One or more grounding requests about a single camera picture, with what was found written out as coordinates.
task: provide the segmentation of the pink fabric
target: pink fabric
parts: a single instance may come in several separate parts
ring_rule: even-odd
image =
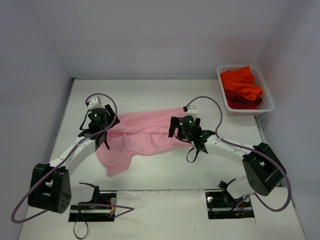
[[[106,174],[113,177],[127,170],[135,155],[152,156],[189,147],[189,143],[168,137],[172,116],[184,117],[185,112],[173,108],[120,115],[120,123],[107,133],[110,150],[103,143],[95,152]]]

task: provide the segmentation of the white basket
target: white basket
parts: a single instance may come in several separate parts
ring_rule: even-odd
[[[218,74],[220,88],[222,91],[222,96],[224,100],[225,107],[227,109],[226,113],[231,116],[258,116],[262,113],[271,112],[274,110],[274,101],[272,100],[272,97],[270,95],[269,89],[267,87],[267,84],[265,82],[264,77],[262,76],[261,71],[256,66],[250,65],[251,73],[254,75],[255,82],[253,85],[258,86],[263,89],[263,94],[261,95],[261,98],[263,99],[262,103],[257,106],[259,109],[232,109],[229,107],[224,86],[221,81],[220,74],[226,71],[233,71],[237,70],[243,67],[246,67],[248,65],[220,65],[216,68],[216,72]]]

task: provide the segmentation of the white table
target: white table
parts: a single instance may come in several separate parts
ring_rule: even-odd
[[[224,108],[219,83],[212,79],[75,80],[52,159],[74,142],[87,108],[84,101],[88,95],[99,92],[115,100],[119,115],[183,107],[199,95],[213,97]],[[214,103],[199,99],[193,104],[199,110],[202,128],[214,130],[219,122]],[[223,113],[220,135],[245,144],[261,141],[254,117],[228,117]],[[292,205],[281,213],[273,213],[254,197],[255,219],[209,220],[204,190],[216,189],[221,180],[228,182],[243,176],[245,171],[228,159],[204,153],[194,163],[188,163],[187,151],[186,148],[155,156],[135,156],[130,168],[113,178],[107,177],[95,154],[89,156],[72,175],[71,186],[76,188],[79,182],[87,182],[99,185],[101,190],[118,190],[118,204],[135,207],[135,211],[115,222],[89,223],[86,240],[304,239]],[[265,199],[272,207],[280,207],[286,194],[285,188],[277,188]],[[27,216],[38,211],[29,207]],[[68,216],[66,211],[37,217],[23,225],[19,239],[76,239]]]

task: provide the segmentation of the orange cloth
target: orange cloth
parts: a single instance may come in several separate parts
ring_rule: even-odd
[[[220,74],[223,88],[238,93],[250,101],[264,93],[264,91],[253,85],[255,76],[252,75],[250,66],[245,66],[234,71],[226,71]]]

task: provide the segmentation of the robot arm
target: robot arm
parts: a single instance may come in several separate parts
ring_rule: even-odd
[[[92,136],[101,130],[107,128],[114,118],[115,124],[120,121],[115,116],[114,111],[110,105],[103,107],[101,99],[98,96],[92,97],[87,103],[87,114],[80,127],[82,132],[78,135],[75,142],[59,157],[52,160],[48,164],[37,164],[32,172],[30,188],[33,187],[44,175],[46,175],[54,167],[57,167],[66,158],[67,160],[61,165],[50,177],[42,182],[28,197],[28,205],[56,213],[63,213],[71,203],[71,186],[70,176],[74,173],[76,168],[91,154],[93,154],[102,143],[107,143],[107,131]],[[87,116],[91,120],[88,129],[82,129]],[[94,192],[99,192],[99,187],[93,187]]]
[[[202,130],[200,127],[200,119],[197,118],[197,110],[194,106],[184,108],[185,117],[171,117],[169,137],[172,138],[177,131],[177,138],[187,140],[194,149],[206,154],[216,154],[243,165],[246,176],[239,179],[234,179],[229,183],[220,182],[224,201],[229,206],[234,206],[239,201],[239,198],[253,193],[267,196],[283,179],[280,171],[270,162],[259,154],[226,144],[219,138],[214,131]],[[284,167],[279,159],[266,143],[258,145],[246,145],[244,143],[226,140],[238,146],[244,146],[250,149],[255,149],[271,159],[273,159],[284,171]]]

